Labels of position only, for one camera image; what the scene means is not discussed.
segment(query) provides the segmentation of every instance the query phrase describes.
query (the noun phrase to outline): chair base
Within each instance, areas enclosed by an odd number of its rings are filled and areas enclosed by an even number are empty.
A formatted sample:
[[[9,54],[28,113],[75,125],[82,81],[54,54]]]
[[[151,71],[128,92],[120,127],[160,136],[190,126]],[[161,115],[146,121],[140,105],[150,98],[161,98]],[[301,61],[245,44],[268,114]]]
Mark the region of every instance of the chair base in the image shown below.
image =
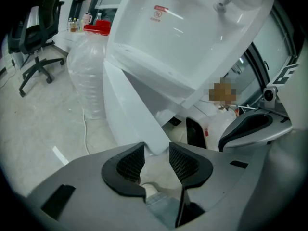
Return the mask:
[[[47,70],[44,68],[44,66],[48,65],[48,64],[52,64],[55,62],[60,62],[61,65],[64,65],[64,59],[63,58],[55,58],[55,59],[43,59],[43,60],[39,60],[38,57],[35,57],[35,64],[30,67],[28,70],[26,70],[23,73],[23,83],[21,84],[20,88],[19,88],[19,94],[21,97],[24,97],[26,95],[26,93],[23,91],[24,86],[26,85],[26,83],[30,80],[30,78],[37,72],[42,72],[44,75],[47,76],[46,82],[48,84],[52,83],[52,77],[50,75],[50,73],[47,72]]]

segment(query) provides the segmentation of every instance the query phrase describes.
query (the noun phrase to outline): red lid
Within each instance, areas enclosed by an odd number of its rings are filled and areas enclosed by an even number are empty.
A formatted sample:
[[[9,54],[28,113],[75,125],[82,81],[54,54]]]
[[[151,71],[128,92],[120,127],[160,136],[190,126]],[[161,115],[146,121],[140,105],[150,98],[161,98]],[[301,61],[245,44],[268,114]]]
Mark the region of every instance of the red lid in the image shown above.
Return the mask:
[[[111,22],[104,20],[97,20],[96,25],[85,25],[83,30],[93,32],[101,35],[109,35],[111,30]]]

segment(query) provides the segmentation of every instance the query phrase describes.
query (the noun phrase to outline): power cord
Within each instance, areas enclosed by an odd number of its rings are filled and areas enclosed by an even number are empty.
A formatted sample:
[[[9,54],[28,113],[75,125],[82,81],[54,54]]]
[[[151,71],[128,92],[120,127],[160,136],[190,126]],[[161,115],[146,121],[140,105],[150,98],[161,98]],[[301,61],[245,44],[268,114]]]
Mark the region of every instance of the power cord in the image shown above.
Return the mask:
[[[15,73],[6,80],[6,82],[0,87],[0,89],[2,89],[6,85],[6,83],[8,83],[9,79],[12,78],[17,73],[16,67],[15,67],[15,62],[14,62],[13,59],[12,59],[12,64],[13,64],[13,67],[15,69]]]
[[[87,147],[87,123],[86,123],[86,118],[85,118],[85,110],[83,108],[82,108],[82,118],[83,118],[83,126],[85,127],[85,138],[84,138],[85,148],[87,150],[88,155],[91,155]]]

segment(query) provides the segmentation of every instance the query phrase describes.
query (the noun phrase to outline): black rectangular slot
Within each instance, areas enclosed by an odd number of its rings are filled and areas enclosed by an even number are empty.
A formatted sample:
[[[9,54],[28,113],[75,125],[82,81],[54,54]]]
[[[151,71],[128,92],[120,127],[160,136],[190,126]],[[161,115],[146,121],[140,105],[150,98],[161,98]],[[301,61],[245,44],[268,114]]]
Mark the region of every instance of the black rectangular slot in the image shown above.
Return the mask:
[[[247,163],[243,163],[240,161],[232,161],[230,162],[231,165],[233,166],[237,166],[237,167],[241,167],[241,168],[247,168],[248,164]]]
[[[73,186],[61,185],[42,206],[42,211],[57,220],[74,190]]]

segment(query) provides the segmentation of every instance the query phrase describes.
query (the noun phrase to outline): transparent plastic container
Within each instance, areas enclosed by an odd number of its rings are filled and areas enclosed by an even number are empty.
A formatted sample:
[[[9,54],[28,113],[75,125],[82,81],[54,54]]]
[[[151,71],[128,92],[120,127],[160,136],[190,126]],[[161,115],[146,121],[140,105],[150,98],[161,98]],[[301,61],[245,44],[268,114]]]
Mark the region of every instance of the transparent plastic container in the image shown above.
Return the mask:
[[[88,119],[105,118],[103,60],[110,27],[91,26],[67,57],[67,68]]]

